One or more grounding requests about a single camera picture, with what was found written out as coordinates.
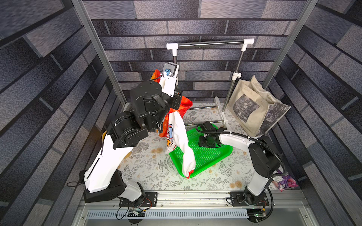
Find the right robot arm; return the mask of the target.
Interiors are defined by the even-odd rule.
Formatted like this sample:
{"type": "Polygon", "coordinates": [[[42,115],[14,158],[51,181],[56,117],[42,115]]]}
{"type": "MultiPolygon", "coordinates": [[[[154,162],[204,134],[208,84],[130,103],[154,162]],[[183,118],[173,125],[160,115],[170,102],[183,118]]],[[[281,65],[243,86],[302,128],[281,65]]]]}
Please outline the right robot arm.
{"type": "Polygon", "coordinates": [[[200,147],[216,148],[220,145],[228,145],[238,149],[248,149],[255,172],[244,189],[243,202],[248,206],[261,203],[266,205],[267,203],[262,201],[265,190],[276,177],[282,177],[288,173],[282,161],[282,152],[276,148],[269,137],[264,135],[249,137],[226,128],[216,129],[209,121],[197,125],[196,131],[204,134],[199,138],[200,147]]]}

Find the rainbow striped jacket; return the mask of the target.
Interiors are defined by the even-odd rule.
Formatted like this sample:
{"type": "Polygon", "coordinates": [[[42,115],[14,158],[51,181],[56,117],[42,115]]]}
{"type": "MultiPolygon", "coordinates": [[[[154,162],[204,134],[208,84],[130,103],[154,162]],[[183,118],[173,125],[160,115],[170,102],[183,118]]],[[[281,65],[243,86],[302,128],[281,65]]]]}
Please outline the rainbow striped jacket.
{"type": "MultiPolygon", "coordinates": [[[[161,72],[159,70],[155,70],[151,80],[155,80],[156,82],[160,82],[160,76],[161,76],[161,72]]],[[[174,110],[174,109],[170,109],[169,113],[166,115],[164,121],[163,121],[163,131],[159,132],[159,137],[166,137],[167,136],[167,132],[168,132],[168,121],[169,121],[169,114],[173,113],[173,112],[178,112],[180,114],[180,116],[183,118],[184,115],[186,114],[187,110],[190,109],[193,106],[193,102],[186,98],[185,96],[182,97],[181,103],[180,103],[180,107],[178,108],[178,110],[174,110]]]]}

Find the white cartoon jacket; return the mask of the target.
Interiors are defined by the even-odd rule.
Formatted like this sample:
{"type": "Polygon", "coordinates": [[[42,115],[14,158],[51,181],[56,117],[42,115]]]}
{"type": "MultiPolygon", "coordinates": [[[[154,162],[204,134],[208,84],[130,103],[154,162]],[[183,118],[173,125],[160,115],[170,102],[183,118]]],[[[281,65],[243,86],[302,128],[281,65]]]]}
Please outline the white cartoon jacket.
{"type": "Polygon", "coordinates": [[[166,141],[166,153],[171,153],[176,147],[179,147],[183,152],[182,173],[189,179],[195,170],[196,160],[193,150],[188,145],[189,139],[187,137],[185,124],[178,111],[168,115],[166,141]]]}

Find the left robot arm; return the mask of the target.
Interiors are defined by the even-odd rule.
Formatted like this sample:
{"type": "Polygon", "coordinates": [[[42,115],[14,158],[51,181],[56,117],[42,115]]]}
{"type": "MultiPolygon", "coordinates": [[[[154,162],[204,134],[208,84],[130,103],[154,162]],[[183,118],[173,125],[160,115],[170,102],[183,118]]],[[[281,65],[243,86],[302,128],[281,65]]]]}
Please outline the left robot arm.
{"type": "Polygon", "coordinates": [[[103,202],[126,199],[134,206],[143,204],[146,193],[139,182],[130,182],[118,167],[121,161],[150,132],[160,131],[170,109],[180,107],[183,92],[145,81],[130,91],[132,109],[115,116],[102,140],[102,148],[91,167],[84,171],[84,201],[103,202]]]}

